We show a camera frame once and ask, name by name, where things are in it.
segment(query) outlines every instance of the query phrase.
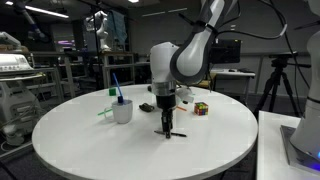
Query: rubik's cube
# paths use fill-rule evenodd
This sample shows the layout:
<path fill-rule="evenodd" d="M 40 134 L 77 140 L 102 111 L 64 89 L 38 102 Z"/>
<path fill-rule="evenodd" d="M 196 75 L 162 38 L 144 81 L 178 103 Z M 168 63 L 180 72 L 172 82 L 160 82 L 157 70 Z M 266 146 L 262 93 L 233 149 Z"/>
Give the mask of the rubik's cube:
<path fill-rule="evenodd" d="M 195 103 L 194 113 L 198 116 L 208 115 L 209 106 L 204 102 Z"/>

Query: white table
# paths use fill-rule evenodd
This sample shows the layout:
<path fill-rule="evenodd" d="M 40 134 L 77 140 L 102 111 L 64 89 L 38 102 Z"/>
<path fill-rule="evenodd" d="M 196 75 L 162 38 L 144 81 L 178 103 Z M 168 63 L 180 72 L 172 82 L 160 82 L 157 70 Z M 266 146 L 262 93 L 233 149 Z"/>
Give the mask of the white table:
<path fill-rule="evenodd" d="M 36 125 L 32 141 L 45 165 L 69 179 L 204 179 L 238 163 L 251 150 L 258 133 L 253 114 L 225 95 L 192 88 L 195 102 L 209 105 L 208 116 L 193 114 L 194 104 L 180 104 L 172 132 L 161 130 L 161 110 L 145 113 L 139 105 L 156 106 L 146 85 L 123 87 L 133 100 L 133 119 L 125 125 L 97 113 L 116 97 L 107 90 L 87 94 L 47 113 Z"/>
<path fill-rule="evenodd" d="M 257 180 L 319 180 L 320 176 L 289 166 L 280 126 L 296 128 L 300 118 L 260 111 Z"/>
<path fill-rule="evenodd" d="M 250 79 L 254 78 L 256 76 L 255 73 L 243 73 L 243 72 L 238 72 L 235 69 L 233 69 L 236 72 L 229 72 L 230 69 L 213 69 L 210 71 L 210 73 L 214 73 L 217 76 L 218 75 L 223 75 L 223 76 L 235 76 L 235 77 L 243 77 L 246 78 L 246 87 L 244 89 L 244 102 L 247 105 L 248 104 L 248 96 L 249 96 L 249 88 L 250 88 Z M 214 82 L 214 90 L 216 87 L 216 81 L 217 77 L 215 78 Z"/>

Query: round white table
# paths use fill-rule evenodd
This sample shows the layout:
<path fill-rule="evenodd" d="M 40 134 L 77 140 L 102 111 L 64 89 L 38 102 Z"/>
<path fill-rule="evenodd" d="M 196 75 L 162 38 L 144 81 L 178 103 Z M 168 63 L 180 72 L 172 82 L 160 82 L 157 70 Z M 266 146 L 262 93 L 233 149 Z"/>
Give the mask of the round white table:
<path fill-rule="evenodd" d="M 67 101 L 51 110 L 36 125 L 32 141 L 41 161 L 69 179 L 204 179 L 232 167 L 251 150 L 258 126 L 248 108 L 225 95 L 192 88 L 194 102 L 209 105 L 209 115 L 193 113 L 194 104 L 173 113 L 172 132 L 188 137 L 154 133 L 161 130 L 161 109 L 143 112 L 155 96 L 146 85 L 122 87 L 133 100 L 128 124 L 97 116 L 116 97 L 108 90 Z"/>

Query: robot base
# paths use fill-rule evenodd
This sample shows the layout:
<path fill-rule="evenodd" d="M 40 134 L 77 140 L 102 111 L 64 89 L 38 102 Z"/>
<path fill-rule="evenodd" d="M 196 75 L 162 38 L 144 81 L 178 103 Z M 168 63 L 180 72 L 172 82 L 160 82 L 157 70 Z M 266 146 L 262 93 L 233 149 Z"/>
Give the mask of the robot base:
<path fill-rule="evenodd" d="M 288 164 L 304 171 L 320 175 L 320 162 L 292 146 L 290 137 L 295 130 L 295 128 L 287 126 L 281 126 L 280 128 Z"/>

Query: camera tripod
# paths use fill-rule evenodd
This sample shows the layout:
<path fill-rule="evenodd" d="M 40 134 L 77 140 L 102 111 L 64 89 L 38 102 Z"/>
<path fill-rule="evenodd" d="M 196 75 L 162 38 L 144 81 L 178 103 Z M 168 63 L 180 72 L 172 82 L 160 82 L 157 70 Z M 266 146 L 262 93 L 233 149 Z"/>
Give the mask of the camera tripod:
<path fill-rule="evenodd" d="M 275 104 L 275 100 L 277 97 L 277 91 L 278 91 L 278 86 L 280 85 L 281 82 L 281 77 L 283 78 L 283 83 L 285 85 L 287 94 L 290 98 L 295 116 L 299 117 L 299 112 L 296 106 L 296 103 L 293 99 L 293 92 L 292 92 L 292 88 L 290 86 L 287 74 L 285 72 L 283 72 L 283 69 L 286 68 L 288 65 L 296 65 L 296 64 L 290 64 L 288 63 L 288 60 L 290 57 L 289 55 L 276 55 L 276 56 L 270 56 L 270 57 L 277 57 L 277 59 L 272 61 L 272 67 L 275 67 L 274 72 L 271 74 L 271 77 L 267 80 L 265 88 L 264 88 L 264 92 L 263 95 L 254 111 L 254 115 L 256 117 L 258 117 L 259 111 L 263 108 L 270 91 L 272 90 L 272 96 L 271 96 L 271 102 L 270 102 L 270 106 L 269 106 L 269 112 L 273 112 L 273 108 L 274 108 L 274 104 Z M 309 67 L 309 65 L 297 65 L 300 67 Z"/>

